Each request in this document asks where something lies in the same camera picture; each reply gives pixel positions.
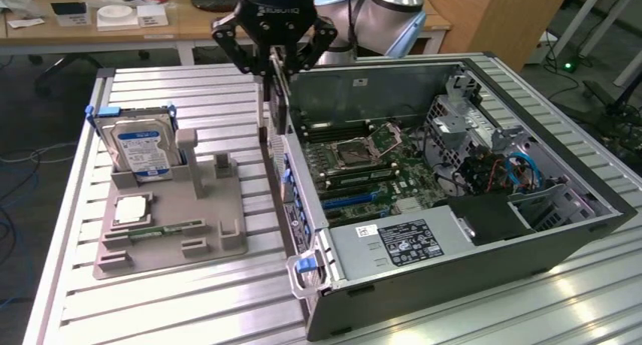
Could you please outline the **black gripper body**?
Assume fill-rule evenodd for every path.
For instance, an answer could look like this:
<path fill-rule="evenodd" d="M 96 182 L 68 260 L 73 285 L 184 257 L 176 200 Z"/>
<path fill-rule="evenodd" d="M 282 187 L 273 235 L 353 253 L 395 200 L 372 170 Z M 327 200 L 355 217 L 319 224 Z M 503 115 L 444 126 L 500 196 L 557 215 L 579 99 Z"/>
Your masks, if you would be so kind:
<path fill-rule="evenodd" d="M 312 0 L 237 0 L 237 25 L 254 44 L 296 44 L 316 21 Z"/>

